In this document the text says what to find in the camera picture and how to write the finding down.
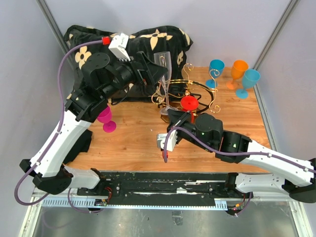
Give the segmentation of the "clear glass wine glass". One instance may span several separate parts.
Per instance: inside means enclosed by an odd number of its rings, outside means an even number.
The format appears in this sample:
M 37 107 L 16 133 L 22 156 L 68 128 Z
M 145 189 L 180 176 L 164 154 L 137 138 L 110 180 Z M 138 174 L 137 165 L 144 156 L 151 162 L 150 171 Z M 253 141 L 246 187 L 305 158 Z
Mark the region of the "clear glass wine glass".
M 155 53 L 154 61 L 157 65 L 160 65 L 167 69 L 167 72 L 160 79 L 161 86 L 164 90 L 164 101 L 166 102 L 166 106 L 160 110 L 160 114 L 166 116 L 168 115 L 169 109 L 176 110 L 175 107 L 170 106 L 168 94 L 169 84 L 172 76 L 171 54 L 169 51 Z

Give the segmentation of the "red plastic wine glass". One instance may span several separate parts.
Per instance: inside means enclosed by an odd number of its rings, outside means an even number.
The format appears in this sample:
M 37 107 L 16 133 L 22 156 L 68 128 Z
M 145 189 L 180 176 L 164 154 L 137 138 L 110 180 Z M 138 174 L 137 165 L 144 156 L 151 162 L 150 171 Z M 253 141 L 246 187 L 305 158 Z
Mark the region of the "red plastic wine glass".
M 184 96 L 181 101 L 181 111 L 187 112 L 189 111 L 191 114 L 198 108 L 199 102 L 197 98 L 191 95 Z

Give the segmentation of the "gold wire wine glass rack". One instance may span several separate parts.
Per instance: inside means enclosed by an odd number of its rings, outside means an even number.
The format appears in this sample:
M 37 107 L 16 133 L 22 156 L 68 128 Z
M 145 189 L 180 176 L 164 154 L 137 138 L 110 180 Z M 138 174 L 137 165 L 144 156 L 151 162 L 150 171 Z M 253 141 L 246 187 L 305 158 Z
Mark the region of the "gold wire wine glass rack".
M 194 113 L 191 114 L 191 121 L 194 121 L 194 117 L 195 116 L 197 116 L 198 114 L 201 114 L 202 112 L 205 112 L 206 110 L 210 110 L 214 114 L 219 113 L 221 111 L 221 108 L 220 108 L 219 105 L 214 105 L 214 102 L 215 102 L 216 96 L 217 96 L 217 91 L 218 91 L 217 87 L 210 88 L 210 87 L 208 87 L 206 85 L 203 85 L 203 84 L 201 84 L 201 83 L 199 83 L 197 81 L 190 80 L 190 76 L 189 75 L 187 75 L 187 79 L 186 80 L 184 80 L 184 79 L 173 79 L 173 80 L 170 81 L 170 84 L 185 84 L 186 85 L 185 93 L 182 96 L 168 93 L 169 96 L 174 97 L 174 98 L 178 98 L 180 100 L 184 96 L 187 96 L 187 95 L 194 96 L 191 93 L 191 91 L 190 91 L 190 88 L 189 88 L 190 85 L 201 87 L 202 89 L 204 89 L 205 91 L 207 91 L 211 95 L 211 101 L 209 102 L 209 104 L 207 104 L 207 105 L 205 104 L 204 105 L 205 108 L 203 110 L 196 109 L 194 111 Z M 164 90 L 163 90 L 163 88 L 161 86 L 161 83 L 159 83 L 158 89 L 151 96 L 151 101 L 152 101 L 152 103 L 154 103 L 156 105 L 159 105 L 159 106 L 162 106 L 162 108 L 163 108 L 163 107 L 166 106 L 166 102 L 164 100 L 165 100 L 165 98 L 164 98 Z

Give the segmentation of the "magenta plastic wine glass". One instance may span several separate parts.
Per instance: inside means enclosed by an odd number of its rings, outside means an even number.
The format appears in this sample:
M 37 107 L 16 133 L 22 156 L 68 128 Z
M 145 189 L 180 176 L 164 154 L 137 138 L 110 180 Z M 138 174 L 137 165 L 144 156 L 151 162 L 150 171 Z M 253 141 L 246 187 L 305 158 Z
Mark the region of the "magenta plastic wine glass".
M 97 117 L 97 120 L 103 124 L 103 130 L 106 133 L 114 132 L 117 127 L 116 123 L 112 121 L 112 111 L 110 107 L 104 109 Z

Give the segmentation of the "orange plastic wine glass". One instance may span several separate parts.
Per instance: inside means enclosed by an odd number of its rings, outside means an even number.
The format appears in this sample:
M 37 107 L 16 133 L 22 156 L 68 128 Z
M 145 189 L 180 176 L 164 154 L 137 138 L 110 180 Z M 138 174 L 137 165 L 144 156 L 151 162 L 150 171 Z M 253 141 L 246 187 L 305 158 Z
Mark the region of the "orange plastic wine glass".
M 237 80 L 242 78 L 245 71 L 248 69 L 248 64 L 243 60 L 236 60 L 231 69 L 232 80 L 226 83 L 226 87 L 234 90 L 237 87 Z

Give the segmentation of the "light blue plastic wine glass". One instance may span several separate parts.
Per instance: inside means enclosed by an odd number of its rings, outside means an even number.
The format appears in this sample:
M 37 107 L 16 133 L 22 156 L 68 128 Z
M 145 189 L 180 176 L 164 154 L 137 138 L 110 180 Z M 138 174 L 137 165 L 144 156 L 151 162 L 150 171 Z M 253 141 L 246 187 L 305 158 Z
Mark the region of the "light blue plastic wine glass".
M 260 77 L 261 75 L 257 70 L 246 70 L 241 81 L 242 88 L 236 91 L 236 96 L 240 99 L 246 99 L 248 97 L 247 90 L 254 87 L 259 81 Z

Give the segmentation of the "black cloth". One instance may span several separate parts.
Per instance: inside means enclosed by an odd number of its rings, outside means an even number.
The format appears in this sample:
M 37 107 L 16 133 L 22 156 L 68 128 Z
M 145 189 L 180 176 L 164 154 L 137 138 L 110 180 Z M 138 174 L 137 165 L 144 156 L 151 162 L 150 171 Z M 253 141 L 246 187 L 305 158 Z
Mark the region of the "black cloth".
M 74 143 L 70 151 L 63 160 L 63 164 L 68 164 L 75 160 L 79 153 L 87 153 L 92 141 L 93 132 L 86 130 Z

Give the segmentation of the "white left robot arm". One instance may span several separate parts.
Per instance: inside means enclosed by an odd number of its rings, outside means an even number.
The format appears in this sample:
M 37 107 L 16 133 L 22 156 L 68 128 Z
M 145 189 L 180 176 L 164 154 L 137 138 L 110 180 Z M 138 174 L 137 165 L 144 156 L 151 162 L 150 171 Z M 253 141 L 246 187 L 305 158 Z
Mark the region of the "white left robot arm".
M 113 59 L 106 53 L 92 54 L 81 68 L 84 86 L 75 90 L 62 107 L 62 118 L 31 159 L 20 167 L 33 177 L 34 185 L 56 195 L 67 188 L 87 188 L 94 195 L 106 189 L 105 177 L 95 168 L 80 170 L 63 165 L 77 140 L 108 106 L 108 99 L 130 83 L 156 84 L 168 69 L 139 51 L 130 61 Z

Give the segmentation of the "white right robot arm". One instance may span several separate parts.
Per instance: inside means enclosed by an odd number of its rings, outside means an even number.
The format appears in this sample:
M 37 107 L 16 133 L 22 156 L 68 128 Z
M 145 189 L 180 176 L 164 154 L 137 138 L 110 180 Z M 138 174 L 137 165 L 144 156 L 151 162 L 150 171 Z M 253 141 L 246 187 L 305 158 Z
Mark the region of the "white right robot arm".
M 224 193 L 231 198 L 250 192 L 281 193 L 304 202 L 316 201 L 316 160 L 301 160 L 271 150 L 243 134 L 223 128 L 223 122 L 203 113 L 191 122 L 190 112 L 168 111 L 169 126 L 161 143 L 162 157 L 168 161 L 181 140 L 214 153 L 227 163 L 249 164 L 268 171 L 263 175 L 231 174 Z

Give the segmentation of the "black floral pattern pillow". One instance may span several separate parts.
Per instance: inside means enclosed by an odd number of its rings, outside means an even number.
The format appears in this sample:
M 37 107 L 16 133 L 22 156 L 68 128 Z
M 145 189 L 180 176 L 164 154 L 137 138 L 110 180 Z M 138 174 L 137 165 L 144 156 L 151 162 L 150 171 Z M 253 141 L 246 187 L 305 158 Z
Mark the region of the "black floral pattern pillow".
M 74 48 L 85 42 L 100 40 L 102 37 L 113 39 L 117 35 L 118 33 L 114 32 L 72 25 L 67 29 L 63 39 L 69 48 Z M 129 56 L 135 56 L 137 52 L 142 51 L 151 61 L 154 60 L 155 53 L 170 52 L 172 65 L 171 78 L 182 79 L 182 69 L 187 61 L 186 52 L 193 43 L 193 40 L 184 30 L 175 26 L 159 26 L 130 34 L 125 50 Z M 109 54 L 111 58 L 114 57 L 107 46 L 100 44 L 81 47 L 72 54 L 72 62 L 75 68 L 73 90 L 84 86 L 81 68 L 87 62 L 88 58 L 97 52 L 104 52 Z M 129 87 L 129 90 L 116 93 L 113 96 L 113 100 L 119 101 L 125 96 L 126 102 L 150 102 L 151 96 L 158 89 L 159 84 L 141 85 L 132 83 Z

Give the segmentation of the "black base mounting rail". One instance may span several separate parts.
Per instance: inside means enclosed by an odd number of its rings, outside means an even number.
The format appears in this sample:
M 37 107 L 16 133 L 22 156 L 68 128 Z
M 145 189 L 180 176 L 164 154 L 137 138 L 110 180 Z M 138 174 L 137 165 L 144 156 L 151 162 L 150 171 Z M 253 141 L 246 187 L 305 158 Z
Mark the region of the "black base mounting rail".
M 62 167 L 55 177 L 32 174 L 37 189 L 48 195 L 66 190 L 92 196 L 87 207 L 98 211 L 111 206 L 144 208 L 214 207 L 217 198 L 248 198 L 255 193 L 289 196 L 295 185 L 276 174 L 100 172 Z

